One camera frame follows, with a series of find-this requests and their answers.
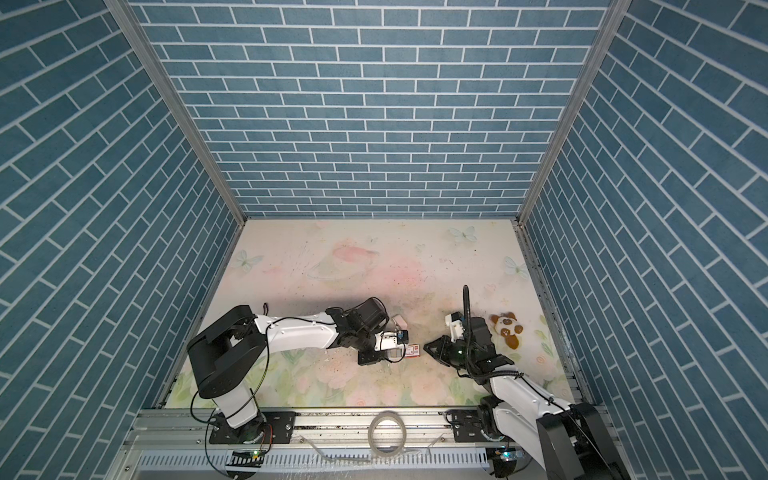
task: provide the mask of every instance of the brick wall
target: brick wall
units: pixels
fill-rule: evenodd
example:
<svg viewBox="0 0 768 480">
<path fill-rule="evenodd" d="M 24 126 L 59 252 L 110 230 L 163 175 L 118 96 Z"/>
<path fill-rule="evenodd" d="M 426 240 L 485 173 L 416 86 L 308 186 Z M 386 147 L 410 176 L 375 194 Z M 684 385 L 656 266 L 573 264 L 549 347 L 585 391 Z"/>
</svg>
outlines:
<svg viewBox="0 0 768 480">
<path fill-rule="evenodd" d="M 634 0 L 531 217 L 639 478 L 768 478 L 768 4 Z"/>
<path fill-rule="evenodd" d="M 0 12 L 0 478 L 90 478 L 234 225 L 101 0 Z"/>
<path fill-rule="evenodd" d="M 513 217 L 608 0 L 257 3 L 131 3 L 250 216 Z"/>
</svg>

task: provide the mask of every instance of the vent grille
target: vent grille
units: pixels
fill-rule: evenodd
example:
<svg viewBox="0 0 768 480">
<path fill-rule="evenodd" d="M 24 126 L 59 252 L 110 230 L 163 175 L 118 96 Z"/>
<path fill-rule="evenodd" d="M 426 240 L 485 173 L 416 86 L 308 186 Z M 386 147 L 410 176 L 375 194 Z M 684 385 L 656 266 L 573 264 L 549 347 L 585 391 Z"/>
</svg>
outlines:
<svg viewBox="0 0 768 480">
<path fill-rule="evenodd" d="M 344 458 L 357 458 L 370 460 L 369 449 L 325 449 L 326 455 L 339 458 L 338 462 L 330 462 L 318 455 L 312 449 L 288 449 L 285 451 L 273 450 L 266 457 L 259 468 L 247 468 L 234 466 L 230 470 L 256 471 L 284 473 L 295 472 L 339 472 L 346 470 L 370 470 L 378 468 L 487 468 L 488 458 L 485 449 L 476 447 L 448 447 L 432 448 L 430 454 L 427 449 L 419 449 L 396 458 L 374 458 L 371 462 L 345 462 Z M 233 458 L 232 451 L 226 454 L 222 452 L 209 452 L 210 460 L 218 467 L 223 468 L 229 461 L 230 464 L 241 463 L 242 459 Z M 158 450 L 145 451 L 139 467 L 145 471 L 208 470 L 210 466 L 206 462 L 205 454 L 198 450 Z"/>
</svg>

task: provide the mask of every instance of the black cable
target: black cable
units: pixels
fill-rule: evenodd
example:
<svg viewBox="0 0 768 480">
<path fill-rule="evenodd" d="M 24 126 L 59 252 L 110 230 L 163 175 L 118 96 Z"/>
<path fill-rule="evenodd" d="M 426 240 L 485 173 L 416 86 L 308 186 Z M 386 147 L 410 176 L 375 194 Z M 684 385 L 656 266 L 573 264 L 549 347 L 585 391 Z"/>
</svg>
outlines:
<svg viewBox="0 0 768 480">
<path fill-rule="evenodd" d="M 533 457 L 529 456 L 528 463 L 525 464 L 523 468 L 520 468 L 519 470 L 516 470 L 515 472 L 512 472 L 510 475 L 507 475 L 507 480 L 509 480 L 509 477 L 512 477 L 515 474 L 518 474 L 528 468 L 531 465 L 531 462 L 533 462 Z"/>
<path fill-rule="evenodd" d="M 224 472 L 222 472 L 221 470 L 219 470 L 218 468 L 216 468 L 216 466 L 214 465 L 214 463 L 213 463 L 213 462 L 210 460 L 210 456 L 208 456 L 208 427 L 210 427 L 210 425 L 211 425 L 211 420 L 214 418 L 214 413 L 215 413 L 215 412 L 216 412 L 216 409 L 214 409 L 214 410 L 213 410 L 213 411 L 210 413 L 210 416 L 208 417 L 208 421 L 207 421 L 207 422 L 205 422 L 205 423 L 206 423 L 206 425 L 205 425 L 205 436 L 203 437 L 203 450 L 205 451 L 205 459 L 208 461 L 208 465 L 210 465 L 210 467 L 211 467 L 213 470 L 216 470 L 216 472 L 217 472 L 219 475 L 223 475 L 223 476 L 227 477 L 229 480 L 232 480 L 232 477 L 230 477 L 230 476 L 229 476 L 229 475 L 227 475 L 226 473 L 224 473 Z"/>
<path fill-rule="evenodd" d="M 196 391 L 194 395 L 192 395 L 192 401 L 190 402 L 190 415 L 192 416 L 193 419 L 195 419 L 196 422 L 204 423 L 206 425 L 213 425 L 216 422 L 210 422 L 210 419 L 209 419 L 209 422 L 206 422 L 205 420 L 200 420 L 194 415 L 194 412 L 192 411 L 192 405 L 194 405 L 194 398 L 197 396 L 198 393 L 200 393 L 200 390 Z"/>
<path fill-rule="evenodd" d="M 284 316 L 283 318 L 279 318 L 279 319 L 275 320 L 274 322 L 271 322 L 271 323 L 267 324 L 266 327 L 267 327 L 267 329 L 269 329 L 272 325 L 276 325 L 278 322 L 282 322 L 283 320 L 289 320 L 289 319 L 291 319 L 291 320 L 301 320 L 302 322 L 307 322 L 307 323 L 318 323 L 320 325 L 336 326 L 335 323 L 318 322 L 317 320 L 303 319 L 303 318 L 298 317 L 298 316 Z"/>
</svg>

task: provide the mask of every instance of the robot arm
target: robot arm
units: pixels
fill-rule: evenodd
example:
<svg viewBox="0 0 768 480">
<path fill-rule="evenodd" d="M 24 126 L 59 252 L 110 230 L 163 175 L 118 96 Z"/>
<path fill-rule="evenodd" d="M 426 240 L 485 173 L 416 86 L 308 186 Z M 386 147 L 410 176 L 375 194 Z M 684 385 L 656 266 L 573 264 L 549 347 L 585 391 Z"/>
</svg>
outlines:
<svg viewBox="0 0 768 480">
<path fill-rule="evenodd" d="M 597 410 L 553 396 L 496 353 L 485 319 L 472 317 L 464 286 L 464 315 L 446 317 L 450 336 L 424 345 L 443 365 L 467 371 L 490 396 L 478 406 L 488 439 L 514 439 L 547 472 L 561 480 L 629 480 L 624 462 Z"/>
<path fill-rule="evenodd" d="M 340 346 L 358 351 L 358 364 L 384 360 L 381 335 L 389 316 L 381 302 L 369 298 L 349 310 L 337 307 L 308 316 L 274 318 L 254 315 L 239 305 L 195 336 L 187 347 L 202 399 L 212 399 L 232 429 L 246 425 L 258 413 L 255 393 L 245 375 L 262 356 L 284 350 Z M 407 331 L 398 343 L 408 342 Z"/>
</svg>

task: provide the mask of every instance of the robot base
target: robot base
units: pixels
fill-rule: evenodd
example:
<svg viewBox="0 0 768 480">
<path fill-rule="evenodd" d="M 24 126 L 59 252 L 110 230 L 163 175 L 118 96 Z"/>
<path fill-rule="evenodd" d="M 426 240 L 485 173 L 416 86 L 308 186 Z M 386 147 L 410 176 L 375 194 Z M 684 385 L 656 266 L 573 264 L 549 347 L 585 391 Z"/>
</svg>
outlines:
<svg viewBox="0 0 768 480">
<path fill-rule="evenodd" d="M 238 445 L 270 443 L 269 438 L 262 441 L 263 435 L 272 435 L 273 444 L 290 443 L 293 434 L 293 424 L 296 421 L 295 412 L 264 412 L 261 420 L 252 420 L 241 427 L 233 429 L 224 414 L 219 412 L 214 415 L 216 422 L 214 430 L 210 434 L 208 443 L 211 445 Z"/>
</svg>

